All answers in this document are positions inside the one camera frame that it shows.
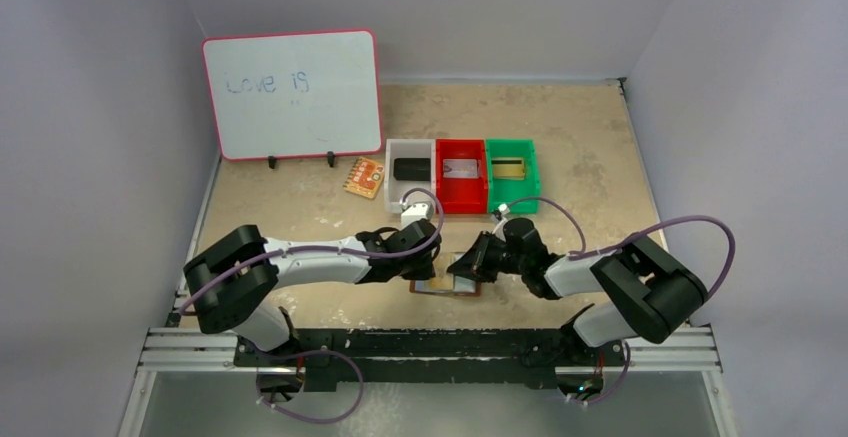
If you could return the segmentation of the brown leather card holder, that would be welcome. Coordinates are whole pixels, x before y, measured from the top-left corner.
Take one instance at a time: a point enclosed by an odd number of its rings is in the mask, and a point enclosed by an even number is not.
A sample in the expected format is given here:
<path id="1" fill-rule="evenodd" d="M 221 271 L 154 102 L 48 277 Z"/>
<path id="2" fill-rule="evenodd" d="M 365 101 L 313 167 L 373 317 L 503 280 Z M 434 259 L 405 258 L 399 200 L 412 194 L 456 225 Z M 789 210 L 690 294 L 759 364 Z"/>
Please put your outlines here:
<path id="1" fill-rule="evenodd" d="M 447 268 L 461 257 L 459 252 L 440 254 L 433 262 L 434 275 L 429 280 L 410 282 L 410 292 L 421 295 L 478 297 L 481 294 L 479 282 L 455 276 Z"/>

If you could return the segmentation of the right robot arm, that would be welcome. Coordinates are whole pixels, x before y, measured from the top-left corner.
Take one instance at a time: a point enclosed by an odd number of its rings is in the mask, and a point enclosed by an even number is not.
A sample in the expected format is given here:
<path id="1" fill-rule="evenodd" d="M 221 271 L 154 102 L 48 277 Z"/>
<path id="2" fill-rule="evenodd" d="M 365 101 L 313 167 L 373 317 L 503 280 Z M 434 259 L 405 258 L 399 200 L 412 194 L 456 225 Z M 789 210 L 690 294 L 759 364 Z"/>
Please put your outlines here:
<path id="1" fill-rule="evenodd" d="M 708 299 L 702 281 L 648 236 L 572 260 L 550 252 L 527 218 L 508 221 L 501 234 L 480 233 L 447 271 L 481 283 L 518 275 L 533 295 L 546 300 L 604 293 L 607 302 L 587 306 L 561 328 L 563 354 L 576 364 L 613 341 L 640 337 L 660 344 Z"/>

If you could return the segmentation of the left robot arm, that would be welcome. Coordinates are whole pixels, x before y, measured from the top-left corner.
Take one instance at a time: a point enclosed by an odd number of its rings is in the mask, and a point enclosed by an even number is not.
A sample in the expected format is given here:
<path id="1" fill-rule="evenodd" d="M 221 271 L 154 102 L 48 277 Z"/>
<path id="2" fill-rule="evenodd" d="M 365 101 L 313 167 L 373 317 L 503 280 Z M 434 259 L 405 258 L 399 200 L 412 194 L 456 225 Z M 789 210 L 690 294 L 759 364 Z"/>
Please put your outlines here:
<path id="1" fill-rule="evenodd" d="M 298 339 L 288 312 L 268 302 L 273 291 L 427 280 L 440 246 L 440 229 L 427 219 L 326 242 L 265 238 L 257 226 L 242 225 L 184 266 L 189 296 L 178 312 L 195 317 L 205 334 L 235 332 L 284 366 L 297 356 Z"/>

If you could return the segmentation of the gold card in green bin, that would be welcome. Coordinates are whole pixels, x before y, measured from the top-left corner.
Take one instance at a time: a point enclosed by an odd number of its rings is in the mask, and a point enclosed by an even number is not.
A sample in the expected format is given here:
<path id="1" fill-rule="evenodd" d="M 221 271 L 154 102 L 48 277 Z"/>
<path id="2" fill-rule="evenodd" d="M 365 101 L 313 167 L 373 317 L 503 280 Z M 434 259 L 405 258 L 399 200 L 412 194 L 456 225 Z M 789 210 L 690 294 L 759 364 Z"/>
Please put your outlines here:
<path id="1" fill-rule="evenodd" d="M 527 170 L 523 158 L 503 157 L 491 160 L 491 176 L 499 180 L 524 180 Z"/>

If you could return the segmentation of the black card in white bin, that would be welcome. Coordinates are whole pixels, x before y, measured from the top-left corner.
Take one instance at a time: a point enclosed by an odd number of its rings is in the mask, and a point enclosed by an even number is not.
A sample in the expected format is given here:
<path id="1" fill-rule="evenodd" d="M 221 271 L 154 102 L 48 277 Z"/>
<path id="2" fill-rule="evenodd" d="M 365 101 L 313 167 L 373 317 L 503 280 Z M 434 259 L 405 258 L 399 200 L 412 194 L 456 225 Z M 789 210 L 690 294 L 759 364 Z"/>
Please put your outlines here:
<path id="1" fill-rule="evenodd" d="M 431 160 L 425 157 L 401 157 L 393 160 L 392 176 L 397 181 L 430 181 Z"/>

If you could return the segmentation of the silver card in red bin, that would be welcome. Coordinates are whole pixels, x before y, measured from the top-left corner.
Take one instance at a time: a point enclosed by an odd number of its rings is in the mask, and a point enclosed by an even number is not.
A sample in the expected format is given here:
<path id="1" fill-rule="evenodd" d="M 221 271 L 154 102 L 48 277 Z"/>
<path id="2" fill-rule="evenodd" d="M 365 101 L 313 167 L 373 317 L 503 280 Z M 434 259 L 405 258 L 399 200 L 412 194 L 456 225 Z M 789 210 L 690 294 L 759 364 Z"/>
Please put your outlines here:
<path id="1" fill-rule="evenodd" d="M 477 179 L 480 163 L 477 159 L 444 159 L 442 176 L 445 179 Z"/>

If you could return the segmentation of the orange patterned card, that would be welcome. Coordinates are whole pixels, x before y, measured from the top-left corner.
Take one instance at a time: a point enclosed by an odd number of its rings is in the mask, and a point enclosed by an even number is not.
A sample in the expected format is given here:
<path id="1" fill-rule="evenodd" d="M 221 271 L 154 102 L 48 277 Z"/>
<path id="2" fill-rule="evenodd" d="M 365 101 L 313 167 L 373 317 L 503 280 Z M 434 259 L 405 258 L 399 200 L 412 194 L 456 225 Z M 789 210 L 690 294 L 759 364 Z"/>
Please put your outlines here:
<path id="1" fill-rule="evenodd" d="M 373 200 L 384 181 L 385 165 L 382 162 L 359 157 L 344 181 L 343 189 L 354 195 Z"/>

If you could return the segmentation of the green plastic bin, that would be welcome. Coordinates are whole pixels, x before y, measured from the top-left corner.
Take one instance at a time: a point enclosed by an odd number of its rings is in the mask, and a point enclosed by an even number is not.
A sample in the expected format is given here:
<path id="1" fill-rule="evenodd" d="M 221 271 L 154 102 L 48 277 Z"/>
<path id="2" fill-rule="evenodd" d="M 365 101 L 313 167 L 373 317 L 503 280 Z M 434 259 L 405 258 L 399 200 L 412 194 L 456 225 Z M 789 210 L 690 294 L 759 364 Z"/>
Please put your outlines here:
<path id="1" fill-rule="evenodd" d="M 488 179 L 488 211 L 494 212 L 501 204 L 525 197 L 541 196 L 541 177 L 534 142 L 529 139 L 486 139 L 486 165 Z M 501 178 L 493 175 L 498 160 L 522 160 L 521 178 Z"/>

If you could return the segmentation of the red plastic bin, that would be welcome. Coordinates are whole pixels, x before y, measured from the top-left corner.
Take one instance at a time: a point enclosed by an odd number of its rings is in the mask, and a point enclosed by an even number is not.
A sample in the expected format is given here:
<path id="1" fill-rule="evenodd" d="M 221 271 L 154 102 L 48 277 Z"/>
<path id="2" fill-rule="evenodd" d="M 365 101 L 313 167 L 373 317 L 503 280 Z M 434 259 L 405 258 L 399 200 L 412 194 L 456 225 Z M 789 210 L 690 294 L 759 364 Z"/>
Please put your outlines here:
<path id="1" fill-rule="evenodd" d="M 482 214 L 488 205 L 488 171 L 485 143 L 482 139 L 437 139 L 436 191 L 447 214 Z M 480 175 L 477 179 L 445 179 L 442 176 L 444 159 L 477 159 Z"/>

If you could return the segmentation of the white plastic bin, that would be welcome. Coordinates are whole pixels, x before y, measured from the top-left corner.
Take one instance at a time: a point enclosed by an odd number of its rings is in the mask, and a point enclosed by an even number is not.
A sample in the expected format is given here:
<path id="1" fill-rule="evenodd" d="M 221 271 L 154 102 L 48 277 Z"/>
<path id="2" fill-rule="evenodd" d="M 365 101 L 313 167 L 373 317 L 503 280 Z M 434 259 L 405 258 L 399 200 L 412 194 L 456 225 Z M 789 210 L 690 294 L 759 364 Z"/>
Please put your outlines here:
<path id="1" fill-rule="evenodd" d="M 435 192 L 435 140 L 388 139 L 385 144 L 384 209 L 399 214 L 405 193 L 413 188 Z"/>

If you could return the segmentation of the pink framed whiteboard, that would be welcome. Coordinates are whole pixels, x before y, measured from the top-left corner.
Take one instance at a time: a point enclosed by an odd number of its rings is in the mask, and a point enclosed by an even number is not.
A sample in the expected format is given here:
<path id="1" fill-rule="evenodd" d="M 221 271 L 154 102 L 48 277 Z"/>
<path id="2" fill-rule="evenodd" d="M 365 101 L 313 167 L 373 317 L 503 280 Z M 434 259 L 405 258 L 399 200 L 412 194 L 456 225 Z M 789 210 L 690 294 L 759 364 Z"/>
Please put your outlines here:
<path id="1" fill-rule="evenodd" d="M 208 38 L 201 51 L 224 159 L 368 155 L 383 149 L 371 30 Z"/>

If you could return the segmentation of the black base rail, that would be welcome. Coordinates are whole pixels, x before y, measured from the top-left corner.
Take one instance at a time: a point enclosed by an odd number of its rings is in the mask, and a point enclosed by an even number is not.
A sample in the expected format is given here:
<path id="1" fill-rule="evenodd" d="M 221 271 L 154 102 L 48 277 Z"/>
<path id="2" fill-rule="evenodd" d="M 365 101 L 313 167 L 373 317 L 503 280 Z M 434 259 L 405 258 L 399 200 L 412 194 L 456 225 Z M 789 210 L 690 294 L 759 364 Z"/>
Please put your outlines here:
<path id="1" fill-rule="evenodd" d="M 358 379 L 379 383 L 520 384 L 576 393 L 602 388 L 625 361 L 623 345 L 589 348 L 557 328 L 306 329 L 266 355 L 238 338 L 237 367 L 297 369 L 309 392 Z"/>

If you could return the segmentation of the aluminium frame rail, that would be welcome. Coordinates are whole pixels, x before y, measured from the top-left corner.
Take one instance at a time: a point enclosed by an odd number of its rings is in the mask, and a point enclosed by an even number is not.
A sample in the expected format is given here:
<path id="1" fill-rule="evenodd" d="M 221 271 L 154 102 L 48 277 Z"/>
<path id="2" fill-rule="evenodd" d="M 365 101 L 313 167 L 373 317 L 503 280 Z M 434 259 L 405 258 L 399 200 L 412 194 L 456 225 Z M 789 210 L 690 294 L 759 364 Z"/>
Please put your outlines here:
<path id="1" fill-rule="evenodd" d="M 724 401 L 725 386 L 712 329 L 685 327 L 664 343 L 653 344 L 642 338 L 628 341 L 631 351 L 629 371 L 694 372 L 703 377 L 708 402 L 721 436 L 735 436 L 732 413 Z M 118 434 L 139 436 L 154 389 L 156 377 L 164 372 L 236 373 L 236 335 L 225 332 L 205 335 L 196 328 L 151 328 L 145 337 L 129 403 Z"/>

